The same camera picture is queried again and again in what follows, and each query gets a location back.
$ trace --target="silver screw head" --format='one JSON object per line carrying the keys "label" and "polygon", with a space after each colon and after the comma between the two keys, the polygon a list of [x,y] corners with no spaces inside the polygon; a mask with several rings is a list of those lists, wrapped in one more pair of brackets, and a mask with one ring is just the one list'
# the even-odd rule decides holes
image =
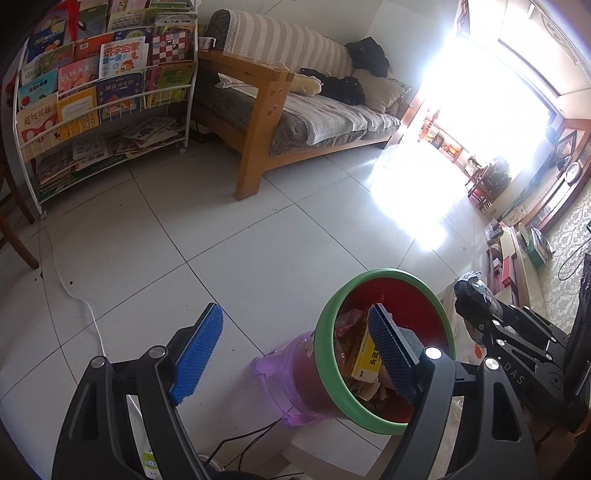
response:
{"label": "silver screw head", "polygon": [[92,368],[100,368],[105,364],[105,357],[104,356],[96,356],[91,361],[90,364]]}
{"label": "silver screw head", "polygon": [[425,349],[425,355],[432,360],[437,360],[438,358],[441,358],[441,350],[434,346],[429,346]]}
{"label": "silver screw head", "polygon": [[163,346],[153,346],[150,349],[150,357],[152,358],[161,358],[164,356],[164,354],[166,353],[166,350],[164,349]]}
{"label": "silver screw head", "polygon": [[491,370],[498,370],[500,365],[494,358],[487,357],[484,359],[484,364]]}

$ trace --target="white power cable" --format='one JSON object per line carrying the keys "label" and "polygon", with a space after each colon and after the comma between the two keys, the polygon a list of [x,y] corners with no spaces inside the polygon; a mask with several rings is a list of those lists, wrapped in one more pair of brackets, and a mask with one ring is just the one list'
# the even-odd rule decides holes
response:
{"label": "white power cable", "polygon": [[[51,240],[51,235],[49,234],[49,232],[46,229],[43,229],[43,231],[46,233],[47,238],[49,239],[49,245],[51,247],[51,257],[53,259],[53,267],[56,269],[56,273],[57,273],[57,278],[59,278],[61,286],[63,287],[63,289],[66,291],[66,293],[73,299],[81,301],[82,303],[84,303],[84,305],[86,305],[88,307],[88,310],[90,312],[90,316],[92,317],[92,323],[95,324],[95,329],[96,329],[96,333],[99,336],[99,342],[100,342],[100,351],[102,353],[102,355],[106,358],[107,354],[105,351],[105,344],[103,343],[103,337],[100,334],[100,330],[99,330],[99,326],[96,324],[96,317],[95,317],[95,313],[92,311],[92,307],[90,306],[90,303],[88,303],[85,299],[73,294],[70,290],[68,290],[68,287],[66,287],[66,284],[64,283],[61,274],[60,274],[60,269],[57,266],[57,259],[56,259],[56,251],[53,248],[53,241]],[[139,407],[135,404],[134,399],[131,398],[129,395],[127,395],[127,400],[129,402],[131,402],[131,404],[135,407],[136,411],[138,412],[138,415],[140,416],[140,418],[143,419],[142,417],[142,412],[139,409]]]}

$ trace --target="stuffed toy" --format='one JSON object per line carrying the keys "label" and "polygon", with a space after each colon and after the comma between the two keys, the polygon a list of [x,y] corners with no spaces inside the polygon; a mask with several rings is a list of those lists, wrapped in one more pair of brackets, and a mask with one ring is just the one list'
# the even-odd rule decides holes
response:
{"label": "stuffed toy", "polygon": [[[288,70],[283,63],[276,63],[274,66],[282,70]],[[322,83],[320,83],[320,80],[316,77],[300,75],[299,73],[294,74],[294,79],[290,86],[290,93],[299,93],[306,97],[312,97],[321,91]]]}

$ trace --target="blue gripper pad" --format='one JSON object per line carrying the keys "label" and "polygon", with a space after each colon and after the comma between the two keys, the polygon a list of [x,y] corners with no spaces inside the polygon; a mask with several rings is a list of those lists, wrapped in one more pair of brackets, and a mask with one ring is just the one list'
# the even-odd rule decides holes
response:
{"label": "blue gripper pad", "polygon": [[223,329],[223,310],[210,303],[197,323],[182,330],[168,344],[174,365],[170,399],[180,404],[193,395]]}
{"label": "blue gripper pad", "polygon": [[399,328],[381,303],[369,309],[368,329],[396,393],[416,406],[421,397],[416,367],[423,344],[412,330]]}

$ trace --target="beige pillow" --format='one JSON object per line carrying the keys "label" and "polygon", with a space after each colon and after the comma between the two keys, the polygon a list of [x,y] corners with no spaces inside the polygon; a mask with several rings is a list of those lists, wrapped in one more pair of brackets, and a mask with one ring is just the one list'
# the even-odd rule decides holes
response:
{"label": "beige pillow", "polygon": [[355,70],[353,76],[359,80],[365,92],[365,106],[378,113],[385,113],[404,89],[392,80],[376,77],[368,70]]}

